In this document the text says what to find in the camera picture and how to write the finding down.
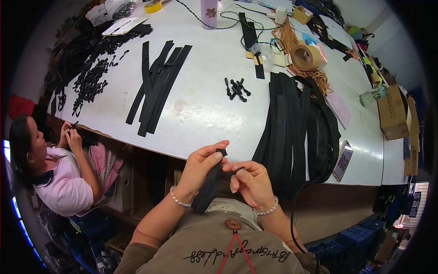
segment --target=hand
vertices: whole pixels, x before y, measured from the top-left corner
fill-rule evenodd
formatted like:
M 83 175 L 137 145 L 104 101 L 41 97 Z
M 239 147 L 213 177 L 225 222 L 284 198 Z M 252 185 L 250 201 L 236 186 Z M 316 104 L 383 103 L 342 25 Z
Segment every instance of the hand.
M 69 128 L 71 127 L 70 122 L 65 121 L 64 124 L 61 127 L 61 138 L 59 140 L 57 147 L 66 148 L 67 147 L 67 138 L 65 137 L 65 133 L 69 132 Z
M 231 192 L 240 191 L 245 202 L 259 212 L 270 210 L 275 204 L 275 198 L 266 168 L 259 163 L 246 161 L 228 163 L 222 170 L 228 172 L 240 167 L 245 167 L 245 169 L 239 170 L 235 176 L 231 177 Z
M 189 203 L 198 194 L 199 189 L 207 178 L 208 172 L 219 162 L 226 164 L 227 160 L 216 149 L 225 149 L 230 142 L 220 141 L 214 145 L 204 146 L 187 159 L 180 182 L 175 188 L 175 196 L 183 202 Z
M 65 138 L 67 139 L 71 151 L 76 155 L 81 152 L 83 153 L 84 151 L 82 150 L 82 137 L 78 134 L 76 129 L 72 129 L 69 132 L 70 135 L 68 134 L 68 132 L 65 132 Z

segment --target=smartphone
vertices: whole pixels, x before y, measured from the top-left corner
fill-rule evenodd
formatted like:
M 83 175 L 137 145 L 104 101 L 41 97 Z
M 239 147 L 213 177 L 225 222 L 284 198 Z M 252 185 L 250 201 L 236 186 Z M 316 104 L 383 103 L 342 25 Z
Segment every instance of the smartphone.
M 338 162 L 336 163 L 335 169 L 333 170 L 333 175 L 338 181 L 341 181 L 342 177 L 344 177 L 345 170 L 347 170 L 347 166 L 351 160 L 352 155 L 353 148 L 350 146 L 348 141 L 344 141 Z

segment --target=water bottle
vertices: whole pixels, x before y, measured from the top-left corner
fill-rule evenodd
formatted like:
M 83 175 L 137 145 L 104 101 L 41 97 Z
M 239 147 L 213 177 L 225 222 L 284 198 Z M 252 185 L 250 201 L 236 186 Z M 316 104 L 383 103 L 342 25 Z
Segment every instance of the water bottle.
M 388 88 L 385 85 L 380 85 L 372 90 L 368 90 L 365 93 L 359 95 L 360 104 L 363 107 L 367 105 L 379 101 L 388 96 Z
M 210 27 L 216 27 L 218 22 L 218 0 L 201 0 L 201 20 Z M 212 29 L 202 24 L 205 29 Z

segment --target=black hair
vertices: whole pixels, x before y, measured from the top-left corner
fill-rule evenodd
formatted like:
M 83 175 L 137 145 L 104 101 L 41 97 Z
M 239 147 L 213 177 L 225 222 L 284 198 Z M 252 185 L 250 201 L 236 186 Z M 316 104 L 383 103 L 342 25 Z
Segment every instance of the black hair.
M 33 190 L 32 173 L 27 162 L 27 153 L 31 150 L 31 136 L 27 115 L 20 115 L 12 122 L 9 131 L 11 156 L 17 167 L 17 176 L 25 189 Z

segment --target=tape roll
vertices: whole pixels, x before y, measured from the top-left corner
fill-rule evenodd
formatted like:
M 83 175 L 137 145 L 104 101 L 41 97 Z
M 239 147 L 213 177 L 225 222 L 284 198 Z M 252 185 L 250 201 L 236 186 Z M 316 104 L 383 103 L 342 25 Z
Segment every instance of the tape roll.
M 160 11 L 162 9 L 161 1 L 155 0 L 152 2 L 149 2 L 145 5 L 145 11 L 147 14 L 152 14 L 157 11 Z
M 371 73 L 371 81 L 375 84 L 378 85 L 380 83 L 380 77 L 377 73 L 373 72 Z
M 322 56 L 314 46 L 298 44 L 290 53 L 292 63 L 301 71 L 319 69 L 322 64 Z

